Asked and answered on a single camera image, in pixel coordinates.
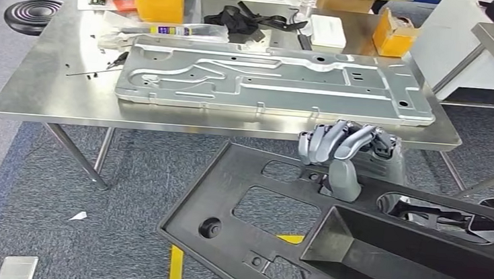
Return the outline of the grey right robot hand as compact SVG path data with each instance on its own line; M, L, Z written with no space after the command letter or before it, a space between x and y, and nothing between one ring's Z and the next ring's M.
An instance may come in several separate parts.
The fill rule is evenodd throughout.
M379 126L341 119L319 124L298 135L297 150L305 165L328 168L321 190L338 200L353 202L359 197L358 176L399 185L406 182L401 138Z

